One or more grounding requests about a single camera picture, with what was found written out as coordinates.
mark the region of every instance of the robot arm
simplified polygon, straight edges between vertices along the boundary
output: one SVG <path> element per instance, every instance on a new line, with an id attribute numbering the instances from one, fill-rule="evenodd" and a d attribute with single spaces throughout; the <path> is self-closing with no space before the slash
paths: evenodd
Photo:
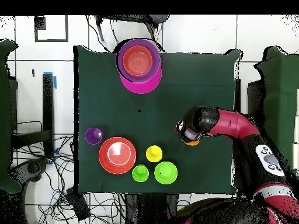
<path id="1" fill-rule="evenodd" d="M 244 115 L 219 108 L 191 108 L 176 126 L 180 138 L 189 145 L 203 136 L 229 138 L 247 162 L 241 164 L 248 198 L 263 196 L 274 208 L 299 220 L 299 204 L 279 161 L 261 137 L 259 130 Z M 278 223 L 277 212 L 268 207 L 272 223 Z"/>

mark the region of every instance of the cable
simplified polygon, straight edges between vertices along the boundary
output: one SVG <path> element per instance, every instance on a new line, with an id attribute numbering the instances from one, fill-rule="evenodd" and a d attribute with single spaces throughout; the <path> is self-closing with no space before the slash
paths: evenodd
<path id="1" fill-rule="evenodd" d="M 192 193 L 190 194 L 190 197 L 189 197 L 189 200 L 188 200 L 189 204 L 191 202 L 191 197 L 192 197 Z"/>
<path id="2" fill-rule="evenodd" d="M 111 24 L 111 20 L 110 20 L 110 26 L 111 26 L 111 30 L 112 30 L 113 36 L 115 37 L 116 42 L 119 43 L 119 41 L 117 40 L 115 33 L 114 33 L 114 20 L 113 20 L 112 24 Z"/>
<path id="3" fill-rule="evenodd" d="M 105 51 L 108 51 L 108 52 L 109 52 L 109 50 L 107 49 L 107 47 L 105 47 L 105 46 L 100 42 L 99 35 L 98 35 L 97 31 L 95 30 L 95 28 L 89 24 L 89 20 L 88 20 L 87 15 L 85 15 L 85 17 L 86 17 L 88 26 L 91 27 L 92 29 L 94 29 L 94 31 L 96 32 L 96 36 L 97 36 L 97 38 L 98 38 L 98 42 L 102 45 L 102 47 L 104 48 Z"/>
<path id="4" fill-rule="evenodd" d="M 181 202 L 181 201 L 187 202 L 188 205 L 190 205 L 190 202 L 189 202 L 189 201 L 187 201 L 187 200 L 183 200 L 183 199 L 182 199 L 182 200 L 179 200 L 179 201 L 178 201 L 178 204 L 179 204 L 179 202 Z"/>
<path id="5" fill-rule="evenodd" d="M 161 29 L 160 29 L 158 35 L 157 35 L 157 38 L 156 38 L 157 41 L 158 41 L 158 39 L 159 39 L 159 34 L 160 34 L 161 30 L 162 30 L 162 27 L 161 27 Z"/>

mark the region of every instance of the green tabletop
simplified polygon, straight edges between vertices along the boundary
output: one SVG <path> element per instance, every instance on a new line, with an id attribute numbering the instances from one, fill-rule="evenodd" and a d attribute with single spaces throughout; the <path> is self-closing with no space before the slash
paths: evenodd
<path id="1" fill-rule="evenodd" d="M 197 146 L 185 145 L 174 131 L 176 123 L 193 106 L 233 109 L 234 64 L 239 50 L 222 54 L 161 54 L 162 79 L 148 94 L 129 92 L 121 83 L 115 53 L 91 52 L 77 47 L 79 55 L 79 191 L 117 193 L 227 193 L 231 181 L 231 142 L 223 137 L 203 138 Z M 98 145 L 85 141 L 85 131 L 99 127 L 105 136 Z M 110 174 L 99 163 L 101 144 L 111 137 L 127 138 L 135 146 L 134 167 L 144 164 L 149 178 L 136 182 L 132 170 Z M 160 162 L 178 168 L 174 183 L 156 181 L 157 163 L 145 151 L 151 145 L 163 150 Z"/>

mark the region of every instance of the black chair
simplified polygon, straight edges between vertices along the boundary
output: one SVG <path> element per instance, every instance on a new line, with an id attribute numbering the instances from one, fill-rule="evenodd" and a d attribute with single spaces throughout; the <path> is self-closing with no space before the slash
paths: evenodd
<path id="1" fill-rule="evenodd" d="M 104 19 L 144 23 L 151 35 L 151 38 L 154 40 L 155 29 L 158 28 L 159 24 L 165 22 L 168 17 L 169 15 L 95 15 L 96 25 L 98 27 L 101 41 L 104 41 L 104 37 L 100 25 Z"/>
<path id="2" fill-rule="evenodd" d="M 0 40 L 0 222 L 2 224 L 27 224 L 25 193 L 30 181 L 37 182 L 46 170 L 48 159 L 54 156 L 53 133 L 53 76 L 43 75 L 43 129 L 29 133 L 15 133 L 16 91 L 18 82 L 6 67 L 6 58 L 17 45 L 10 40 Z M 44 142 L 44 156 L 30 159 L 11 168 L 14 149 Z"/>

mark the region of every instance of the lime green cup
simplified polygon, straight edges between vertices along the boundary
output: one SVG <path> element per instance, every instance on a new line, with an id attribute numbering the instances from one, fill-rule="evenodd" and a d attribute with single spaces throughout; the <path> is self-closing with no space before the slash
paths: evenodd
<path id="1" fill-rule="evenodd" d="M 178 169 L 171 162 L 161 162 L 155 168 L 156 180 L 164 185 L 173 183 L 178 176 Z"/>
<path id="2" fill-rule="evenodd" d="M 143 164 L 136 166 L 132 171 L 133 179 L 137 182 L 144 182 L 149 175 L 148 169 Z"/>

